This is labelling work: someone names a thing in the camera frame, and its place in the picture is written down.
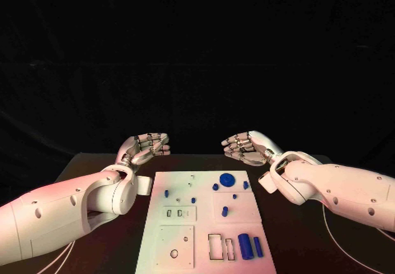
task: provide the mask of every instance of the white cable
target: white cable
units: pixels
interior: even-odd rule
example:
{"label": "white cable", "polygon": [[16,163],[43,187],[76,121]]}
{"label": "white cable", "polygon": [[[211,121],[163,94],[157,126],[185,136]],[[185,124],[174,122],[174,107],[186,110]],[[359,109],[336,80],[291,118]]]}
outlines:
{"label": "white cable", "polygon": [[58,270],[56,270],[55,274],[58,274],[58,272],[59,272],[59,270],[61,270],[61,268],[62,268],[62,266],[63,266],[63,263],[66,262],[68,255],[66,255],[65,259],[63,259],[63,262],[62,262],[62,264],[61,264],[61,266],[59,266],[59,268],[58,268]]}
{"label": "white cable", "polygon": [[66,246],[65,250],[62,251],[61,255],[58,256],[58,258],[52,261],[52,263],[42,269],[42,271],[38,274],[42,274],[48,270],[48,268],[56,263],[58,259],[65,254],[65,252],[66,252],[71,245],[72,245],[72,243],[68,244],[68,246]]}
{"label": "white cable", "polygon": [[392,241],[395,241],[395,238],[389,236],[379,228],[376,229]]}
{"label": "white cable", "polygon": [[[324,225],[327,226],[327,218],[324,216],[324,205],[323,205],[323,220],[324,220]],[[329,229],[329,226],[327,226],[327,232],[329,232],[329,235],[333,239],[333,242],[335,244],[337,245],[337,247],[340,248],[340,250],[343,251],[343,253],[363,266],[366,267],[369,270],[375,271],[376,273],[379,274],[384,274],[382,272],[379,272],[378,270],[372,269],[371,267],[368,267],[363,263],[360,263],[360,261],[358,261],[349,254],[347,252],[342,249],[342,246],[339,246],[339,243],[336,242],[335,238],[333,238],[333,235],[332,235],[332,232],[330,232],[330,229]]]}

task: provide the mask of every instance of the black background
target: black background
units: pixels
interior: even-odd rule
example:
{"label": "black background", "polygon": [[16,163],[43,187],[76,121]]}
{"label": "black background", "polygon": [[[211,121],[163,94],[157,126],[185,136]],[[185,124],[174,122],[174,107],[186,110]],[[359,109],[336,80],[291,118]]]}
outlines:
{"label": "black background", "polygon": [[172,153],[221,154],[258,130],[395,176],[391,1],[30,0],[2,13],[2,203],[147,132]]}

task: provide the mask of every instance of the white board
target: white board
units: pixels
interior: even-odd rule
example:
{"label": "white board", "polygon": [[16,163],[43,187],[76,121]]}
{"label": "white board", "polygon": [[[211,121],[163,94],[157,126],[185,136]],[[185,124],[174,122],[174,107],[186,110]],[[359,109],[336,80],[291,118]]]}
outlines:
{"label": "white board", "polygon": [[[235,177],[232,187],[221,185],[222,173],[229,173]],[[249,184],[245,171],[156,173],[137,274],[275,273],[257,201],[251,187],[247,189],[242,187],[244,181]],[[218,191],[212,189],[213,183],[219,185]],[[228,207],[226,217],[222,216],[224,206]],[[238,235],[242,233],[251,237],[252,260],[244,260],[241,256]],[[221,234],[224,259],[219,255],[221,246],[215,236],[218,234]],[[257,255],[254,237],[260,238],[262,258]],[[215,260],[211,260],[211,249],[216,253]]]}

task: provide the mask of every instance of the dark table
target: dark table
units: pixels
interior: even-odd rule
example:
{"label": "dark table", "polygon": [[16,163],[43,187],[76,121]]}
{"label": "dark table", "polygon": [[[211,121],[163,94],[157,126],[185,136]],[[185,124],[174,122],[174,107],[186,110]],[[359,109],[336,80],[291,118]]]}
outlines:
{"label": "dark table", "polygon": [[[316,158],[323,163],[329,162],[324,156],[316,156]],[[105,166],[114,163],[114,159],[114,154],[78,154],[56,181],[100,172]],[[373,273],[352,261],[335,245],[324,227],[322,204],[309,200],[301,206],[297,206],[278,191],[273,194],[267,193],[258,183],[258,178],[268,168],[268,165],[264,167],[248,166],[224,155],[170,155],[156,157],[141,166],[137,174],[154,178],[157,171],[247,170],[277,273]],[[101,225],[92,233],[76,240],[71,256],[59,273],[134,273],[149,203],[150,197],[137,195],[130,212]],[[327,212],[327,218],[329,224],[333,223],[333,225],[330,224],[333,234],[337,234],[336,237],[340,240],[352,238],[349,235],[345,236],[345,233],[353,233],[355,230],[360,231],[360,229],[366,229],[368,233],[375,235],[379,234],[375,228],[349,221],[333,215],[332,212]],[[343,233],[342,225],[347,226],[346,230],[352,229],[352,232]],[[352,243],[345,243],[345,245],[347,244],[350,247],[356,246],[359,250],[356,252],[368,248],[362,242],[358,242],[358,239],[353,239]],[[36,274],[53,261],[62,250],[63,248],[39,257],[2,266],[0,273]],[[45,273],[55,273],[61,263],[62,259]],[[379,265],[379,267],[386,269],[386,273],[392,273],[389,271],[391,266]]]}

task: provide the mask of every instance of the robotic arm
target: robotic arm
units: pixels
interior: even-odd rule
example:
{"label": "robotic arm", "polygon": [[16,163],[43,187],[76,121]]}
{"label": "robotic arm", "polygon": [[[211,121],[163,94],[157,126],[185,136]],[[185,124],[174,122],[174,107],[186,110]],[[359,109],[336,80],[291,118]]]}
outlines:
{"label": "robotic arm", "polygon": [[258,131],[234,135],[222,145],[228,157],[252,166],[270,163],[260,184],[297,205],[317,200],[337,215],[395,232],[395,179],[337,164],[322,164],[303,152],[284,151]]}
{"label": "robotic arm", "polygon": [[130,137],[101,172],[40,187],[0,207],[0,265],[59,249],[127,214],[153,183],[136,172],[154,156],[170,154],[167,142],[162,133]]}

